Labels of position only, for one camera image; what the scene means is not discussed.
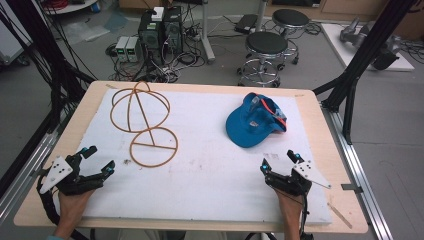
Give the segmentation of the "black computer tower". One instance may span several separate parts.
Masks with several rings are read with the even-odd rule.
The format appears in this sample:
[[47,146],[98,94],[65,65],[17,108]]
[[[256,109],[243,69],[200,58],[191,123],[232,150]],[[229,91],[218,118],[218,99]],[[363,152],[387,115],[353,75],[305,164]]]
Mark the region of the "black computer tower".
[[163,24],[168,51],[174,54],[182,53],[182,8],[180,6],[167,8]]
[[146,11],[142,14],[138,35],[144,55],[153,59],[156,64],[162,65],[163,23],[161,21],[153,21],[152,15],[152,11]]

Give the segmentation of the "white cabinet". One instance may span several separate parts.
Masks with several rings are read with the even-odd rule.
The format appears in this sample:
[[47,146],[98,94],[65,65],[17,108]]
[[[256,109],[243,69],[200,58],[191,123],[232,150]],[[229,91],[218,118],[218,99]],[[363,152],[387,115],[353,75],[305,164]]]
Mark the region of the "white cabinet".
[[[30,46],[32,43],[32,39],[29,37],[28,33],[20,24],[20,22],[14,20],[12,23],[12,27],[18,34],[18,37],[27,46]],[[24,49],[19,43],[18,39],[0,21],[0,65],[10,65],[23,52]]]

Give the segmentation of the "grey bench power supply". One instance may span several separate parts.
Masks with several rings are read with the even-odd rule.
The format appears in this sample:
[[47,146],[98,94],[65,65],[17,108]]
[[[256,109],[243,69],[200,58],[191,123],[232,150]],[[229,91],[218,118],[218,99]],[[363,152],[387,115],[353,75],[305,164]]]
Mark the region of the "grey bench power supply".
[[127,45],[126,52],[129,62],[139,62],[141,59],[141,44],[138,37],[130,37]]
[[118,60],[120,62],[127,62],[128,57],[126,53],[126,45],[129,38],[127,36],[121,36],[115,46],[115,51],[117,53]]

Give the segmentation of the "black flat bag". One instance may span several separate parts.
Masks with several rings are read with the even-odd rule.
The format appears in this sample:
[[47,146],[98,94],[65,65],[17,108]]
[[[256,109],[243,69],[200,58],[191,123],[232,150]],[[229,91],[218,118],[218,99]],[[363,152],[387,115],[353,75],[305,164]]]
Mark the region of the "black flat bag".
[[249,34],[255,28],[257,16],[255,14],[246,14],[236,23],[234,30],[242,34]]

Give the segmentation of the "grey robot part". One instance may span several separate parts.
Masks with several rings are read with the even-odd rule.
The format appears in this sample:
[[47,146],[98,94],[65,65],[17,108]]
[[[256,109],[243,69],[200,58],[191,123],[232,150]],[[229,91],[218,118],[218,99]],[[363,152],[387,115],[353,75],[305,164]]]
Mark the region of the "grey robot part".
[[[369,21],[366,25],[362,26],[359,32],[356,32],[359,18],[356,17],[350,25],[340,31],[339,40],[343,43],[350,42],[356,49],[358,49],[371,29],[375,25],[375,21]],[[391,35],[380,48],[376,57],[371,61],[371,66],[375,70],[385,70],[399,59],[397,53],[400,51],[401,37]]]

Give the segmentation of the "white foam mat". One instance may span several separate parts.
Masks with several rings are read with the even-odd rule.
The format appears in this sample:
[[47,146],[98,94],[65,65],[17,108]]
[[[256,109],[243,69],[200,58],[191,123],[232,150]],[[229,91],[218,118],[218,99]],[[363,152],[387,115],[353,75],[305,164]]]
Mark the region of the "white foam mat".
[[266,159],[274,171],[288,174],[293,166],[288,150],[311,160],[295,98],[273,99],[287,116],[286,132],[243,148],[230,140],[225,125],[244,95],[167,91],[171,113],[164,126],[177,135],[179,148],[167,164],[145,168],[130,159],[133,135],[116,129],[109,119],[116,91],[106,91],[80,142],[97,147],[82,162],[82,174],[96,173],[111,160],[116,164],[114,174],[91,197],[85,217],[280,222],[275,193],[265,184],[260,165]]

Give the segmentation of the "person's left hand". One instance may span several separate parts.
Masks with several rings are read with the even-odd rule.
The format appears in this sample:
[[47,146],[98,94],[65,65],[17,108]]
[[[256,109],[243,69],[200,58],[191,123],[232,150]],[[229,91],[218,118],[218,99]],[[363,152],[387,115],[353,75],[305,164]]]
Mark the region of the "person's left hand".
[[74,230],[82,219],[87,203],[93,193],[94,190],[91,190],[80,195],[67,196],[60,192],[60,220],[57,227]]

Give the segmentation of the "person's right hand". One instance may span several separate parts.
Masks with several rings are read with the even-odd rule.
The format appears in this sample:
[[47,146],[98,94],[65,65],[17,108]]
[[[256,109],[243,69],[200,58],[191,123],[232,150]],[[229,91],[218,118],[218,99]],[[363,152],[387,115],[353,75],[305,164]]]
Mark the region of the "person's right hand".
[[276,190],[281,214],[285,220],[298,221],[303,209],[301,196],[293,196],[281,190]]

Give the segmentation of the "round white table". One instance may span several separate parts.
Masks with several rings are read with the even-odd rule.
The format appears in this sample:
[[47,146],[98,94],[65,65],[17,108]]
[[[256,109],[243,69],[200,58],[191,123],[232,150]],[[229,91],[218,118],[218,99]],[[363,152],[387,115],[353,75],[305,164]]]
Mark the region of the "round white table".
[[92,5],[96,5],[97,3],[98,3],[98,0],[84,0],[82,4],[68,3],[63,8],[44,7],[43,10],[49,15],[65,14],[65,13],[71,13],[71,12],[79,11],[82,9],[90,8]]

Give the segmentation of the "copper wire hat stand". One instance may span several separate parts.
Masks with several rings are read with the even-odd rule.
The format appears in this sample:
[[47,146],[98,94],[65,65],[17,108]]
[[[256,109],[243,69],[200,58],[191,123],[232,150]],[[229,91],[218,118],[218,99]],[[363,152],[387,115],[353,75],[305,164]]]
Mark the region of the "copper wire hat stand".
[[109,119],[112,125],[132,134],[130,159],[141,167],[156,168],[170,162],[176,155],[177,135],[164,126],[171,113],[171,104],[162,93],[147,82],[117,90],[111,98]]

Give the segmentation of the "white floor board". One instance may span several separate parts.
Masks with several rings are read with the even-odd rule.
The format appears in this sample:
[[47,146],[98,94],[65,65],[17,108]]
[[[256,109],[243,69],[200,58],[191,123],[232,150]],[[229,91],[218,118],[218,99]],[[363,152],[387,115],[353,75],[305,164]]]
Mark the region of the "white floor board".
[[[335,23],[322,23],[321,26],[324,35],[331,43],[339,60],[343,66],[346,67],[351,62],[357,51],[350,42],[343,43],[339,40],[340,32],[346,27],[346,24],[340,25]],[[386,68],[386,71],[410,72],[414,70],[414,67],[401,53],[397,53],[396,56],[398,59]]]

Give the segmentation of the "aluminium rail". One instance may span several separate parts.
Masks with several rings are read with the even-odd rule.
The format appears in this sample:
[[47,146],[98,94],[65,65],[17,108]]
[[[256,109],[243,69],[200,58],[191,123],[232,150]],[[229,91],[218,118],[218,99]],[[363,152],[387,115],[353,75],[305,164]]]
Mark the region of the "aluminium rail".
[[339,113],[333,113],[324,108],[322,108],[322,112],[333,133],[336,145],[341,150],[342,160],[344,161],[348,176],[351,179],[351,186],[360,202],[367,224],[373,230],[377,240],[394,240],[363,169],[360,158],[354,146],[349,144],[342,134],[342,117]]
[[58,140],[56,132],[46,133],[39,140],[32,141],[23,151],[24,163],[15,171],[11,184],[0,198],[0,226],[9,218],[9,214],[22,196],[28,192],[36,179],[39,169],[46,162]]

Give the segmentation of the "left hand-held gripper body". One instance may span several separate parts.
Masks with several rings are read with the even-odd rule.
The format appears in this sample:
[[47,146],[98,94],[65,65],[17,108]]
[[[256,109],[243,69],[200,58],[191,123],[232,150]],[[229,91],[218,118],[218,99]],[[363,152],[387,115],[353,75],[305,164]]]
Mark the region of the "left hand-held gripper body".
[[46,180],[39,192],[45,194],[53,187],[57,187],[63,194],[71,196],[101,188],[104,182],[103,175],[80,175],[81,161],[82,157],[78,154],[68,155],[66,158],[57,156],[48,169]]

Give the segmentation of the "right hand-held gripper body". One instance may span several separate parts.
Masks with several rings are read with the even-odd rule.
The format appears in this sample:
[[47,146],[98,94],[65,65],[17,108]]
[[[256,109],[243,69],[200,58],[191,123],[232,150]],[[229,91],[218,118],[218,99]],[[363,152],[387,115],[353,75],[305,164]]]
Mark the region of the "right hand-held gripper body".
[[331,188],[329,181],[312,161],[294,164],[290,175],[281,175],[272,170],[264,177],[268,186],[293,196],[308,194],[313,183]]

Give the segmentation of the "black round stool chrome base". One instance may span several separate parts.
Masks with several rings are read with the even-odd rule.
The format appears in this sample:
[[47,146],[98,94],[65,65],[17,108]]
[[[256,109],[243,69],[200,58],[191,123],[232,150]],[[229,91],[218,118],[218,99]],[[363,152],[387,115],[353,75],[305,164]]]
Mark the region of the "black round stool chrome base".
[[293,56],[292,63],[296,65],[299,61],[299,47],[289,37],[290,34],[303,30],[310,19],[300,11],[293,9],[279,9],[272,14],[272,21],[280,28],[280,35],[288,42],[285,56]]
[[248,51],[246,62],[237,69],[240,76],[238,86],[250,82],[263,87],[280,86],[279,72],[284,68],[284,63],[274,65],[275,59],[285,59],[288,42],[274,32],[254,32],[247,36],[245,47]]

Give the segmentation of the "grey desk leg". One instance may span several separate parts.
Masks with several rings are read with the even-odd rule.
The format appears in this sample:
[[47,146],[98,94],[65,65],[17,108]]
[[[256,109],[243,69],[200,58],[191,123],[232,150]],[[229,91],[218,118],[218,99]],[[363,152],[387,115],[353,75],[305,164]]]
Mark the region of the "grey desk leg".
[[208,39],[208,0],[201,0],[202,2],[202,30],[201,42],[204,48],[206,62],[212,64],[215,62],[215,54]]

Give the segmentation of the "black metal frame post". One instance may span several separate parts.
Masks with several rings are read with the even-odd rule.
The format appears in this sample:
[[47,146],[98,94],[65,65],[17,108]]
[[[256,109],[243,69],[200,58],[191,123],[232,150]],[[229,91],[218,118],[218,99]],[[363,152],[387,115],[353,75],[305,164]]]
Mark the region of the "black metal frame post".
[[97,80],[94,75],[82,72],[77,65],[72,65],[67,61],[56,43],[53,33],[47,27],[32,0],[6,0],[6,3],[31,38],[37,54],[19,36],[18,27],[12,25],[12,21],[6,14],[0,13],[0,21],[36,64],[40,75],[49,85],[52,106],[46,118],[0,179],[0,198],[11,188],[17,174],[28,162],[29,154],[35,149],[44,134],[52,133],[53,129],[60,124],[60,113],[64,107],[82,100],[85,94],[82,83],[91,84]]
[[330,112],[338,112],[340,104],[346,101],[342,136],[349,145],[352,144],[351,126],[357,83],[415,2],[416,0],[390,0],[345,70],[334,80],[313,90],[315,95],[331,90],[330,95],[322,101],[323,107]]

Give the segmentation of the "small metal bracket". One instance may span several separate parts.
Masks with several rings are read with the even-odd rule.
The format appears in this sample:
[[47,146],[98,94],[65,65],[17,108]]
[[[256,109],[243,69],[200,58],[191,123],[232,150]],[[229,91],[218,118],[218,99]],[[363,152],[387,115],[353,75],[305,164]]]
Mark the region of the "small metal bracket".
[[344,191],[353,191],[355,194],[363,193],[362,187],[355,184],[341,184],[341,187]]

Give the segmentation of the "thin wooden stick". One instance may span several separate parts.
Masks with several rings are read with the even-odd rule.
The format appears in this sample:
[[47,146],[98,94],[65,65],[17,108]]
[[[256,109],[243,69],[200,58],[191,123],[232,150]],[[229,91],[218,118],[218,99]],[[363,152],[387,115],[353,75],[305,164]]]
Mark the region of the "thin wooden stick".
[[353,225],[348,221],[348,219],[330,202],[327,202],[327,206],[334,212],[334,214],[349,228],[352,229]]

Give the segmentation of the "blue baseball cap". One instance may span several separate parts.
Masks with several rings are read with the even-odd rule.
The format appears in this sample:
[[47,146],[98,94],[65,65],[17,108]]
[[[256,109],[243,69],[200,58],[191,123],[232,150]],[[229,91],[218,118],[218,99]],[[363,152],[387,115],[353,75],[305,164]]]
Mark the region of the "blue baseball cap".
[[287,131],[287,117],[269,97],[251,92],[226,120],[226,133],[239,147],[250,148],[271,133]]

